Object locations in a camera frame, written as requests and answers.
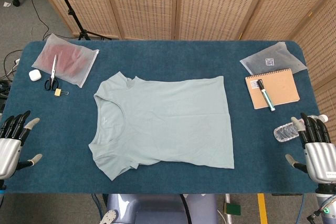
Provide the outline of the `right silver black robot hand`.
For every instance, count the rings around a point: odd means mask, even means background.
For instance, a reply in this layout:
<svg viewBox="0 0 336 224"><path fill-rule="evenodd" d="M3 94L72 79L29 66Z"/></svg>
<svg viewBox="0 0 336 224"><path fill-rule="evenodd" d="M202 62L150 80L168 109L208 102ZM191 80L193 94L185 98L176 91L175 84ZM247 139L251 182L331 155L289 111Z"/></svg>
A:
<svg viewBox="0 0 336 224"><path fill-rule="evenodd" d="M292 117L291 122L300 136L306 163L299 163L290 154L285 155L287 162L317 184L335 184L335 145L325 123L304 113L301 120Z"/></svg>

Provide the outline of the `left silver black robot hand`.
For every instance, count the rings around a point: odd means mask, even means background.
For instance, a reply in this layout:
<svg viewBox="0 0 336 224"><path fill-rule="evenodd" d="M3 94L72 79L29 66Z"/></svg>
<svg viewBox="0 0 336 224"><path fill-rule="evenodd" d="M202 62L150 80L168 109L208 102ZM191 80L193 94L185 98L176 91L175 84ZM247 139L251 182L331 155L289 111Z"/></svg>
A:
<svg viewBox="0 0 336 224"><path fill-rule="evenodd" d="M36 165L43 156L37 154L26 161L19 160L31 130L40 121L40 118L34 118L26 122L29 115L29 110L17 116L12 115L1 125L1 182L18 170Z"/></svg>

